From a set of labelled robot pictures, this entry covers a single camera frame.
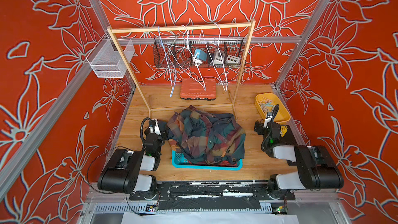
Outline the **dark plaid shirt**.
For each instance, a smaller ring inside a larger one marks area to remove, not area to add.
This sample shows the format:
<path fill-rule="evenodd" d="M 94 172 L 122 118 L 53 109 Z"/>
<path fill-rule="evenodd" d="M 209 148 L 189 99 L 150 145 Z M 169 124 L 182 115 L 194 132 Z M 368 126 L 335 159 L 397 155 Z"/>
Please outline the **dark plaid shirt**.
<path fill-rule="evenodd" d="M 246 132 L 233 114 L 189 106 L 166 124 L 170 146 L 192 165 L 235 167 L 245 158 Z"/>

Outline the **white wire hanger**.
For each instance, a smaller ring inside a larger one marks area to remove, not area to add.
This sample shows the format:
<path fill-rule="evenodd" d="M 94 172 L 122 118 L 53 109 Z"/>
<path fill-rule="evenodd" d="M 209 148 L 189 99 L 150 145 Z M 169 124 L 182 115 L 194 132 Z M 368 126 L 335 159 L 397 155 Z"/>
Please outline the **white wire hanger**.
<path fill-rule="evenodd" d="M 190 42 L 189 42 L 190 32 L 189 32 L 189 30 L 187 29 L 187 27 L 186 27 L 185 25 L 182 25 L 182 27 L 184 28 L 185 34 L 186 34 L 186 47 L 187 47 L 187 50 L 189 51 L 189 53 L 190 53 L 190 55 L 191 55 L 191 58 L 192 58 L 192 60 L 193 60 L 194 54 L 193 54 L 193 52 L 191 51 L 191 46 L 190 46 Z M 195 78 L 192 77 L 191 75 L 189 75 L 189 76 L 190 76 L 194 81 L 198 82 L 198 83 L 203 87 L 203 89 L 206 91 L 206 85 L 205 85 L 204 78 L 203 78 L 203 76 L 202 76 L 202 74 L 201 74 L 201 71 L 200 71 L 200 69 L 199 69 L 198 66 L 196 66 L 196 68 L 197 68 L 197 70 L 198 70 L 198 72 L 199 72 L 200 79 L 202 80 L 202 82 L 200 83 L 200 81 L 199 81 L 198 79 L 195 79 Z"/>

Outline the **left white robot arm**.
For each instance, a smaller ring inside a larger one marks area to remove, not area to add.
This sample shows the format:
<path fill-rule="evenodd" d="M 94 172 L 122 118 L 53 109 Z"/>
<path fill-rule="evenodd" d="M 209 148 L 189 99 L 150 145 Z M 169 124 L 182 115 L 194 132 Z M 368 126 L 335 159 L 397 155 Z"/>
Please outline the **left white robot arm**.
<path fill-rule="evenodd" d="M 167 138 L 166 122 L 144 118 L 140 125 L 141 150 L 117 147 L 97 181 L 98 191 L 106 194 L 152 199 L 157 194 L 157 180 L 142 171 L 156 171 L 161 149 Z"/>

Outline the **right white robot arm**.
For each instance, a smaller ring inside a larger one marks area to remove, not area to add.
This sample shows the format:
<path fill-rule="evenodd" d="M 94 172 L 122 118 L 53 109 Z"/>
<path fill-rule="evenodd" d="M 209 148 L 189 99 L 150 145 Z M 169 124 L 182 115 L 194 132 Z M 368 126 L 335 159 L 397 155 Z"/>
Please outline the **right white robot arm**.
<path fill-rule="evenodd" d="M 289 125 L 275 121 L 279 105 L 272 107 L 264 121 L 256 121 L 254 131 L 262 135 L 261 150 L 269 157 L 285 160 L 297 171 L 274 174 L 267 183 L 269 195 L 288 190 L 340 189 L 344 185 L 342 173 L 324 146 L 306 146 L 297 143 Z"/>

